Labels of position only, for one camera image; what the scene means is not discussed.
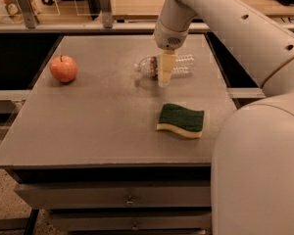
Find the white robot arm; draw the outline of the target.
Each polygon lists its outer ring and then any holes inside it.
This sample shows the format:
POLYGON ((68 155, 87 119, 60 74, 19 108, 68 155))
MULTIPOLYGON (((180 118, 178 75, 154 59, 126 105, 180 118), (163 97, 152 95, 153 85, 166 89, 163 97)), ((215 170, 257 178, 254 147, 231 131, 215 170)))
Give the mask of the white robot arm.
POLYGON ((241 0, 165 0, 154 31, 169 53, 200 18, 255 82, 211 161, 213 235, 294 235, 294 33, 241 0))

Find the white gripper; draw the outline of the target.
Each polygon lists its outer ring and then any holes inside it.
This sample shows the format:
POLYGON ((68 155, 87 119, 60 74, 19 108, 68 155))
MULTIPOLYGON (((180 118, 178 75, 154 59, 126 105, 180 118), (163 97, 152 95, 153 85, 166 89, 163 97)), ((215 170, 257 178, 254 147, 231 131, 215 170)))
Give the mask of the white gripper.
POLYGON ((156 22, 154 38, 157 46, 164 50, 158 59, 158 84, 160 87, 166 87, 171 82, 176 61, 174 50, 183 45, 187 35, 187 30, 174 31, 164 26, 161 21, 156 22))

